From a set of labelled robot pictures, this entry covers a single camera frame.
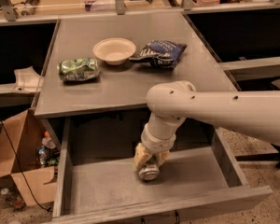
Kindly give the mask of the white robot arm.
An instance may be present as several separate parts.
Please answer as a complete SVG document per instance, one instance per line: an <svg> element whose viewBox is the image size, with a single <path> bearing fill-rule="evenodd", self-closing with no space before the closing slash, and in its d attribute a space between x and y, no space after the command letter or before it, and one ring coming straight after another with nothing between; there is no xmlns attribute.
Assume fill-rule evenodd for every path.
<svg viewBox="0 0 280 224"><path fill-rule="evenodd" d="M280 91L198 92L190 82L177 81L150 88L147 107L151 114L135 149L136 169L153 156L163 165L187 118L280 146Z"/></svg>

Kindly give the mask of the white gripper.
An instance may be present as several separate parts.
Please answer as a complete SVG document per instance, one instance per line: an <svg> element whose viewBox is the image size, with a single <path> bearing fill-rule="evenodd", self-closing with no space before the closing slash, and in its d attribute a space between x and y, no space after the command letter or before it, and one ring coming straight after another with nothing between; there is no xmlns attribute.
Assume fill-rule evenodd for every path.
<svg viewBox="0 0 280 224"><path fill-rule="evenodd" d="M152 153L158 153L156 155L157 164L162 166L170 154L169 150L173 147L175 139L175 135L169 139L157 138L150 133L148 126L145 125L145 128L141 133L142 143L137 144L133 157L136 170L139 171L145 165L145 163L152 157Z"/></svg>

